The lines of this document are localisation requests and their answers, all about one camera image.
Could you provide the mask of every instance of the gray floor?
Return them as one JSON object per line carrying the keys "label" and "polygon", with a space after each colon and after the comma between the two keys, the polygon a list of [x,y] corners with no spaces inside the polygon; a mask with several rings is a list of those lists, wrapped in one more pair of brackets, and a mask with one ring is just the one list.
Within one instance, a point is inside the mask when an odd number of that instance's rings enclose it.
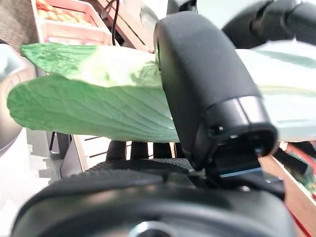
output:
{"label": "gray floor", "polygon": [[30,197],[60,179],[62,161],[48,151],[46,132],[22,130],[0,158],[0,237],[8,236],[18,210]]}
{"label": "gray floor", "polygon": [[27,142],[30,151],[30,160],[34,168],[39,167],[38,161],[45,162],[45,169],[39,169],[39,178],[49,178],[49,183],[60,179],[60,166],[62,159],[58,153],[57,141],[54,141],[53,152],[48,149],[47,134],[44,131],[32,131],[27,129]]}

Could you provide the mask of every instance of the produce crate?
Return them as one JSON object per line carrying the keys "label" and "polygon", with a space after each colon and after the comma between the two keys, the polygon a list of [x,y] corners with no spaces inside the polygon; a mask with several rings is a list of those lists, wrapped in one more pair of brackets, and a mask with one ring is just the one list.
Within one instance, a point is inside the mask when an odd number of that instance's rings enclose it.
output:
{"label": "produce crate", "polygon": [[[32,8],[33,8],[35,20],[43,19],[38,14],[36,0],[31,0],[31,1],[32,1]],[[99,14],[96,12],[96,10],[94,10],[92,5],[87,2],[78,1],[78,0],[46,0],[46,3],[53,6],[54,8],[62,10],[66,14],[70,12],[75,12],[83,20],[91,24],[91,26],[83,25],[82,26],[83,28],[85,27],[106,28]],[[60,21],[58,22],[62,25],[65,25],[65,24],[74,25],[73,23],[68,23],[68,22],[60,22]]]}
{"label": "produce crate", "polygon": [[112,45],[108,28],[82,28],[75,24],[39,19],[36,22],[39,42],[57,42],[74,45]]}

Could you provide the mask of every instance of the black plastic mount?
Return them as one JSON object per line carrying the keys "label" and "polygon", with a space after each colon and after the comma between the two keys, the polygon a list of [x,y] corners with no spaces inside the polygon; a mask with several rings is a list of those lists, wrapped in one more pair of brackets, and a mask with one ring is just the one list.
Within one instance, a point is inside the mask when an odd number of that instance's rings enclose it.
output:
{"label": "black plastic mount", "polygon": [[284,189],[265,179],[258,162],[275,148],[277,130],[225,34],[185,11],[156,24],[154,43],[171,115],[193,168],[205,168],[221,187],[247,185],[283,199]]}
{"label": "black plastic mount", "polygon": [[316,44],[316,5],[297,0],[265,0],[246,8],[223,32],[237,48],[268,41],[292,40]]}

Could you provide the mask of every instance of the textured rubber surface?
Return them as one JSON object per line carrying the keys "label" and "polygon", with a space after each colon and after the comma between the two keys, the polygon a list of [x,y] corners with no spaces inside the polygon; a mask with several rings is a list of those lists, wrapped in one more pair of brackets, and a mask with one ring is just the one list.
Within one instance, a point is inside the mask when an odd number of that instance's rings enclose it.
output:
{"label": "textured rubber surface", "polygon": [[184,158],[140,159],[140,160],[110,160],[97,164],[86,172],[116,169],[131,170],[168,170],[168,172],[187,173],[194,169]]}

